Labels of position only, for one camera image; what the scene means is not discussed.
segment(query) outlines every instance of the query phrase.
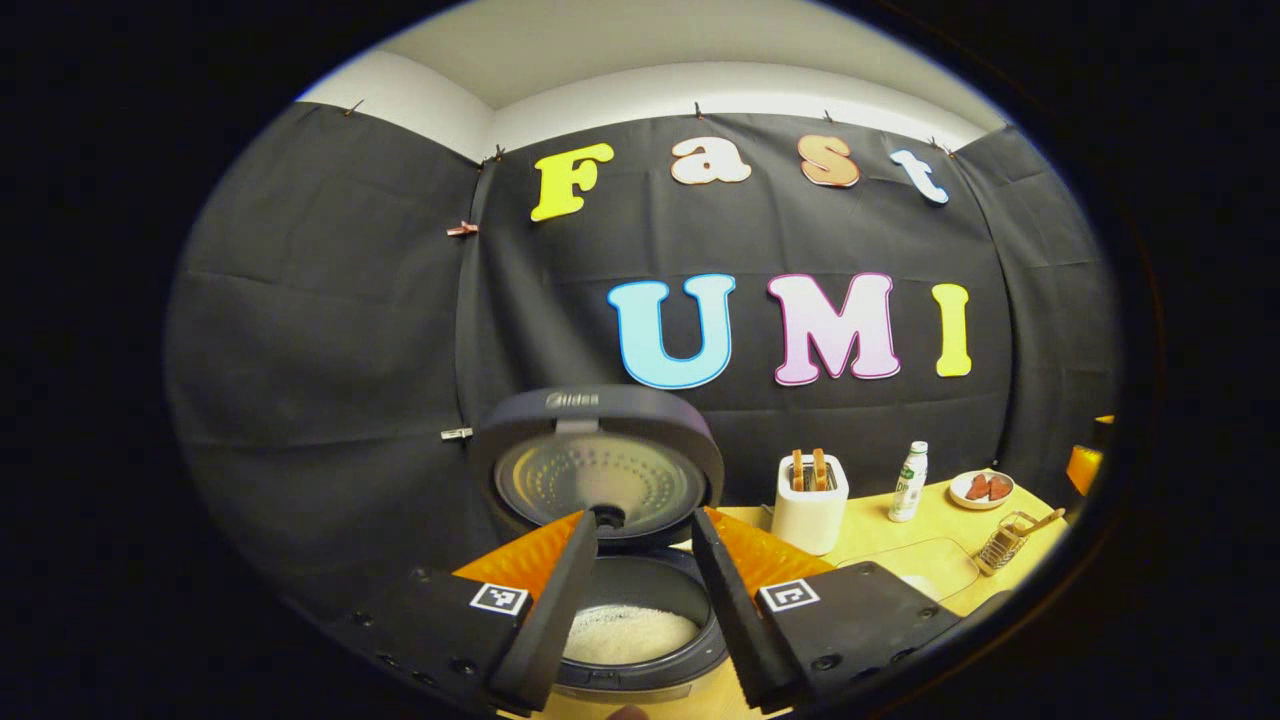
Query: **inner lid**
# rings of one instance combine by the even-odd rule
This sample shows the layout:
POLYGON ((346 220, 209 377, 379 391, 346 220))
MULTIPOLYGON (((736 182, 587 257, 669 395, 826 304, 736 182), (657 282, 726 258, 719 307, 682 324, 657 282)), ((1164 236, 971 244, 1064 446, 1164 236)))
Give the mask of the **inner lid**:
POLYGON ((494 480, 503 501, 538 525, 579 510, 621 510, 621 528, 600 525, 600 539, 634 538, 676 525, 707 491, 701 471, 684 454, 607 432, 525 441, 498 459, 494 480))

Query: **plastic bottle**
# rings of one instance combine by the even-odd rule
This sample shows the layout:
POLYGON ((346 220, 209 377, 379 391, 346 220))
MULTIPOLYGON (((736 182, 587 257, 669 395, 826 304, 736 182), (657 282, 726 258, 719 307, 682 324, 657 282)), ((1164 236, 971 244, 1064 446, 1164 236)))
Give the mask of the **plastic bottle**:
POLYGON ((920 505, 920 489, 924 487, 928 471, 929 443, 915 441, 911 443, 911 452, 906 456, 906 461, 902 462, 902 470, 897 474, 893 505, 888 510, 890 520, 905 523, 915 516, 915 509, 920 505))

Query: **pink letter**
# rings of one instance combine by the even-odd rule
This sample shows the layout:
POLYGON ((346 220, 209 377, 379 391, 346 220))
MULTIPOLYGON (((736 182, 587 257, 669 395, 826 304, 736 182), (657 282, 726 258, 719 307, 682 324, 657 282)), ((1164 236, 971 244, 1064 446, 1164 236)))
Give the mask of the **pink letter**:
POLYGON ((818 350, 827 374, 838 378, 858 341, 851 370, 863 379, 897 374, 901 364, 893 355, 888 322, 888 293, 893 281, 881 273, 861 273, 849 281, 845 307, 836 314, 822 288, 809 275, 778 275, 769 281, 769 295, 782 304, 782 333, 786 359, 773 374, 778 384, 803 386, 818 379, 818 366, 809 360, 809 341, 818 350))

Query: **midea logo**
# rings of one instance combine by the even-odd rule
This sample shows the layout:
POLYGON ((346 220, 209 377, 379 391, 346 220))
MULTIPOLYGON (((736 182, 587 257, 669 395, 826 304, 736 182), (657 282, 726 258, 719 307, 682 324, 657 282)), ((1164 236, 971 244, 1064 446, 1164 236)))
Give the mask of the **midea logo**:
POLYGON ((547 407, 552 410, 556 407, 584 407, 599 404, 600 396, 594 393, 553 392, 547 396, 547 407))

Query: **wooden handle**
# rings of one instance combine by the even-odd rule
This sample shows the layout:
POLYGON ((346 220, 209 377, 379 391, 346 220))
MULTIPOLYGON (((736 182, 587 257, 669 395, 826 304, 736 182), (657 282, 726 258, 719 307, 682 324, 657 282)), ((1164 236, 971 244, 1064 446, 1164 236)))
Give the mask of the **wooden handle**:
POLYGON ((1062 515, 1066 515, 1066 509, 1059 507, 1057 510, 1055 510, 1055 511, 1050 512, 1048 515, 1046 515, 1044 519, 1042 519, 1041 521, 1038 521, 1034 525, 1032 525, 1030 528, 1027 528, 1025 530, 1014 530, 1014 534, 1016 534, 1018 537, 1024 538, 1024 537, 1034 533, 1036 530, 1043 528, 1044 525, 1052 523, 1053 520, 1057 520, 1062 515))

